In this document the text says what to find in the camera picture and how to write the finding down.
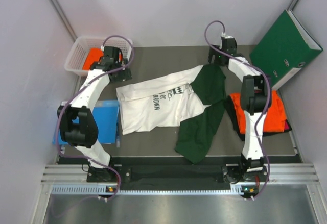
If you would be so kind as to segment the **white and green t shirt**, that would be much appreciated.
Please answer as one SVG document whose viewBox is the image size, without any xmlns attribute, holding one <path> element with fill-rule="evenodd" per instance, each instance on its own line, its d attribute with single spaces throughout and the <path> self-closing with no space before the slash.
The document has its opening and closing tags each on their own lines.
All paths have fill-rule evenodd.
<svg viewBox="0 0 327 224">
<path fill-rule="evenodd" d="M 174 150 L 193 164 L 207 155 L 224 114 L 225 75 L 214 64 L 118 87 L 122 133 L 178 127 Z"/>
</svg>

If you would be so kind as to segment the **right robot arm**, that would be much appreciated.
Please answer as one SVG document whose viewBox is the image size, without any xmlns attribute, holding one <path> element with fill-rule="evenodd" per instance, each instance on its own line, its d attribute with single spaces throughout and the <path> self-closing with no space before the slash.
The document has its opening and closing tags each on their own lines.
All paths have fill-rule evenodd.
<svg viewBox="0 0 327 224">
<path fill-rule="evenodd" d="M 221 45 L 210 45 L 208 62 L 227 67 L 242 82 L 240 105 L 245 114 L 245 143 L 238 166 L 237 179 L 251 181 L 266 172 L 262 149 L 263 127 L 271 105 L 269 79 L 237 53 L 234 37 L 221 35 Z"/>
</svg>

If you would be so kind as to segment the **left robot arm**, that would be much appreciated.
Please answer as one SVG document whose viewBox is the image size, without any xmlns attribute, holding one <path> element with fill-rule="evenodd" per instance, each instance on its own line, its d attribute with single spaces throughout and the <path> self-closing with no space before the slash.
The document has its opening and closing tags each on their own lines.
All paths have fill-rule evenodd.
<svg viewBox="0 0 327 224">
<path fill-rule="evenodd" d="M 131 77 L 128 59 L 118 47 L 100 48 L 102 55 L 90 67 L 77 95 L 59 106 L 56 137 L 82 153 L 89 162 L 91 181 L 109 182 L 117 179 L 111 155 L 98 141 L 99 128 L 93 110 L 104 88 L 110 81 L 124 81 Z"/>
</svg>

